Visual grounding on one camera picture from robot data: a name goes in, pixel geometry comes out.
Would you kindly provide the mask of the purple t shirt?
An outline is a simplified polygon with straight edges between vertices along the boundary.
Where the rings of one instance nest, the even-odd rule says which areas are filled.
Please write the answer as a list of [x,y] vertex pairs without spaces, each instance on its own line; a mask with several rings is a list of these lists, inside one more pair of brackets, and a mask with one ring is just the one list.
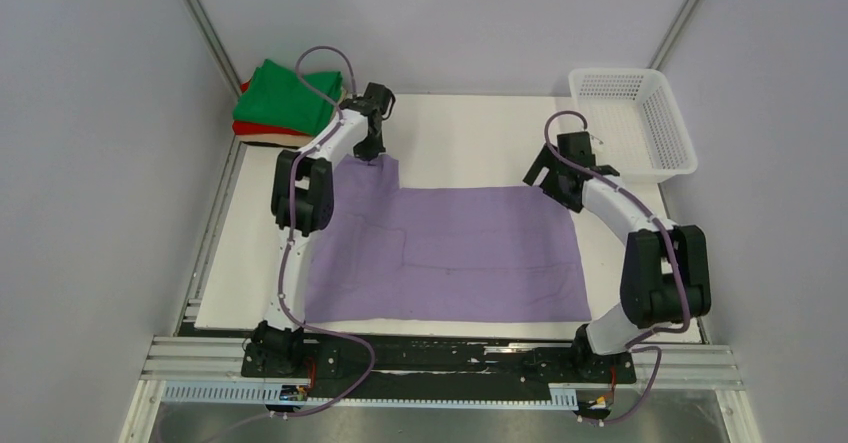
[[570,212],[535,187],[403,188],[399,164],[348,157],[318,235],[311,323],[591,317]]

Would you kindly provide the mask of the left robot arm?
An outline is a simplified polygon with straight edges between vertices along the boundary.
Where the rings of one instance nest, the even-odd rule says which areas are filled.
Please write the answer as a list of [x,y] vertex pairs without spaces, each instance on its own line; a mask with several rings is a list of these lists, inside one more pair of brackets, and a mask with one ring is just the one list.
[[303,299],[318,233],[334,213],[334,169],[352,155],[372,161],[385,152],[383,121],[396,97],[386,86],[367,85],[360,96],[334,108],[327,127],[298,150],[279,153],[271,191],[271,213],[279,229],[281,262],[263,321],[248,344],[283,376],[298,374],[306,363]]

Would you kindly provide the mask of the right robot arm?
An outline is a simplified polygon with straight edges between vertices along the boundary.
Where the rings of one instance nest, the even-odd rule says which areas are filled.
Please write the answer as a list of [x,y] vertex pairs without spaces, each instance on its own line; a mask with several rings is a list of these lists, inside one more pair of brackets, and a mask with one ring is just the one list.
[[711,310],[705,233],[659,216],[614,168],[597,165],[587,132],[546,142],[524,181],[574,213],[592,213],[624,246],[620,301],[581,329],[587,342],[570,355],[577,376],[596,380],[609,370],[611,354],[658,333],[684,333]]

